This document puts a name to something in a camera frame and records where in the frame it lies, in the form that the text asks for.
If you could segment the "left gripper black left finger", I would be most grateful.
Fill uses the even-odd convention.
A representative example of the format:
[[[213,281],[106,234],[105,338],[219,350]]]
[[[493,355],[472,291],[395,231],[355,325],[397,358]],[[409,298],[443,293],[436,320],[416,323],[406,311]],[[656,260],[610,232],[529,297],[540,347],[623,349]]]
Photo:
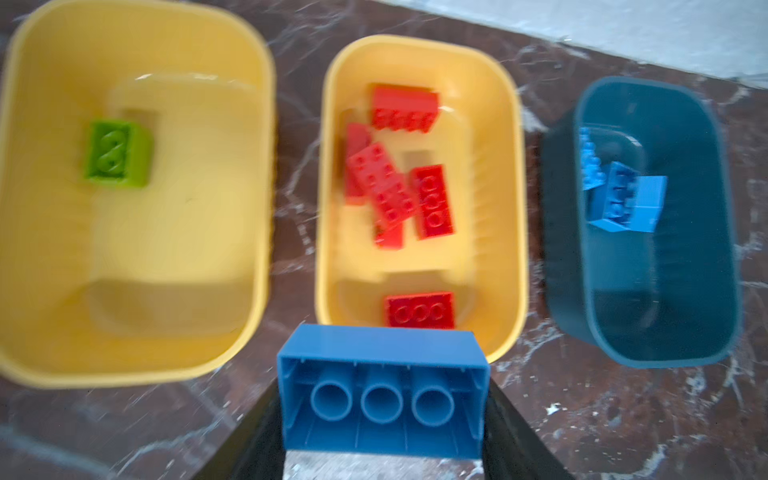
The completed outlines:
[[[284,465],[281,402],[274,380],[193,479],[282,479]]]

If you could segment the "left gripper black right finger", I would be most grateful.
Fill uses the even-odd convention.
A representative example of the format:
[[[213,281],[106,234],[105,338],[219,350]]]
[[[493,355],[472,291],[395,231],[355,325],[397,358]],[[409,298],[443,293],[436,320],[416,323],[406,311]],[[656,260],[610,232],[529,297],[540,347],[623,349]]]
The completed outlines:
[[[486,479],[575,479],[497,383],[489,386],[482,463]]]

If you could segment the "blue lego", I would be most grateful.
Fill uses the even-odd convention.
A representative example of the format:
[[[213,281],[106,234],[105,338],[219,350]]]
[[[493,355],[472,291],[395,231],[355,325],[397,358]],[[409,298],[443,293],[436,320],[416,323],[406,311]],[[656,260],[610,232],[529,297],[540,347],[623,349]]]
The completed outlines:
[[[639,176],[634,211],[626,231],[652,233],[660,219],[667,188],[666,176]]]
[[[628,230],[638,181],[636,170],[620,162],[612,162],[607,170],[606,182],[596,188],[591,197],[589,223],[609,232]]]
[[[606,182],[607,175],[603,171],[601,160],[596,154],[596,146],[592,141],[590,129],[581,127],[578,138],[582,190],[589,191],[603,185]]]
[[[490,365],[468,331],[303,324],[276,363],[288,450],[481,456]]]

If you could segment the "small green lego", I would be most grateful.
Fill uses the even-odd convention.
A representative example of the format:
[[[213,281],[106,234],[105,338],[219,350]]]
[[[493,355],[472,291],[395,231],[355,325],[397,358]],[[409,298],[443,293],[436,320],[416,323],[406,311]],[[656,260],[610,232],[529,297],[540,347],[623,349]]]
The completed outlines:
[[[153,152],[151,133],[134,121],[97,119],[90,123],[83,178],[116,188],[148,185]]]

